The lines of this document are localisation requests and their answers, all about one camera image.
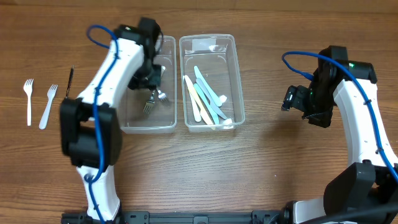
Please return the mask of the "short metal fork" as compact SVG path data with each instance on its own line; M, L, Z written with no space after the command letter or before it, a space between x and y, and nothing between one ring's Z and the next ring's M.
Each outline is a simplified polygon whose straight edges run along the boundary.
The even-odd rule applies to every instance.
M163 92L160 89L156 89L157 93L158 93L158 99L161 103L165 104L165 105L169 105L170 101L169 98L167 96L167 94L165 92Z

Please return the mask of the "long metal fork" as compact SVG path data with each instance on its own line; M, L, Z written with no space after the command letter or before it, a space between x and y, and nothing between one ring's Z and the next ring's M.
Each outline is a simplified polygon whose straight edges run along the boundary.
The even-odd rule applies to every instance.
M146 101L146 104L145 104L144 110L143 110L144 114L150 114L152 108L155 105L155 91L156 91L156 89L152 91L152 94L151 94L150 98Z

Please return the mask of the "white plastic knife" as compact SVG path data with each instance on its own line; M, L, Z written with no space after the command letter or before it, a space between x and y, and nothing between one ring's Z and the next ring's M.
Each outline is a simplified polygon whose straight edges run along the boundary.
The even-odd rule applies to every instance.
M215 105L217 107L221 107L222 106L222 102L221 102L219 96L213 91L211 86L209 86L209 84L205 80L204 76L202 75L200 69L196 65L194 66L193 69L194 69L195 76L199 80L201 80L201 82L204 84L206 91L210 94L210 97L213 100L213 102L215 103Z
M227 119L227 116L221 111L221 109L216 106L214 100L212 99L209 91L207 90L207 88L205 87L205 84L203 83L203 81L200 78L196 79L196 83L200 86L200 88L202 89L202 91L204 92L205 96L209 99L210 101L210 106L213 109L213 111L219 115L220 117L222 117L223 119Z
M185 80L185 83L186 83L188 91L189 91L189 95L190 95L190 99L191 99L191 103L192 103L194 120L198 123L201 121L201 115L200 115L200 110L198 108L197 101L195 99L196 93L197 93L196 89L194 88L191 79L187 75L184 75L183 79Z

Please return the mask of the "cream yellow plastic knife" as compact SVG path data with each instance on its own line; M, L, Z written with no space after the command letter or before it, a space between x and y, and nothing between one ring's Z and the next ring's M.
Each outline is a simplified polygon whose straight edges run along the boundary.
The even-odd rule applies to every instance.
M198 108L197 114L199 114L201 121L205 122L205 126L203 124L189 125L188 129L194 133L205 132L210 130L214 131L215 124L213 120L210 118L210 115L206 110L205 106L203 105L203 101L200 98L197 89L194 87L192 80L188 75L184 75L183 80L185 81L185 84L187 86L189 96L192 97L191 102L193 102L193 104Z

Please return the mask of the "black handled metal fork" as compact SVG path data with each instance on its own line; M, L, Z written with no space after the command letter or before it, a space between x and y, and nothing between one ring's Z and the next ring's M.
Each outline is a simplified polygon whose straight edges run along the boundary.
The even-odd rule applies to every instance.
M69 92L70 92L70 88L71 88L72 80L73 80L73 76L74 76L74 71L75 71L75 66L72 65L72 66L71 66L71 69L70 69L69 78L68 78L68 85L67 85L67 90L66 90L65 98L68 98L68 96L69 96Z

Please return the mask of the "white plastic fork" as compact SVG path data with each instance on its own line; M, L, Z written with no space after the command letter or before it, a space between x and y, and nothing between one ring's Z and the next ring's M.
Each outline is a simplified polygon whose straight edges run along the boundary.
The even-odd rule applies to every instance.
M57 88L58 88L58 85L53 84L53 85L51 85L51 87L49 88L49 90L47 92L48 102L47 102L47 105L45 107L44 113L43 113L43 115L41 117L41 120L40 120L40 123L39 123L39 129L45 129L46 126L47 126L47 123L48 123L48 120L49 120L50 109L51 109L51 106L52 106L53 99L54 99L54 97L56 95Z
M33 91L33 83L34 79L28 79L24 83L23 90L27 95L27 125L31 126L32 124L32 104L31 104L31 96Z

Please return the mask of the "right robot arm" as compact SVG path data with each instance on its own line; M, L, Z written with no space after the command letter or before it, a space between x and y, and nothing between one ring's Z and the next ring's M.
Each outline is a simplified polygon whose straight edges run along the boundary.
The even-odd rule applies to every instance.
M310 85L290 86L281 108L295 108L323 128L338 108L348 166L322 197L288 203L279 223L391 223L397 216L397 156L379 112L374 67L350 60L341 46L331 45L315 57L317 69L304 73Z

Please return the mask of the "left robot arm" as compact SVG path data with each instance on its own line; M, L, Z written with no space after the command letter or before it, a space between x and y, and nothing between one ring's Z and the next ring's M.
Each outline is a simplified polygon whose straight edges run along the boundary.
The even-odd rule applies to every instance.
M93 24L86 31L93 29L111 36L108 54L90 84L60 105L62 152L83 181L88 208L62 214L62 223L124 223L114 177L123 140L117 108L127 89L155 90L161 83L154 58L163 33L155 20L143 17L136 27L115 30Z

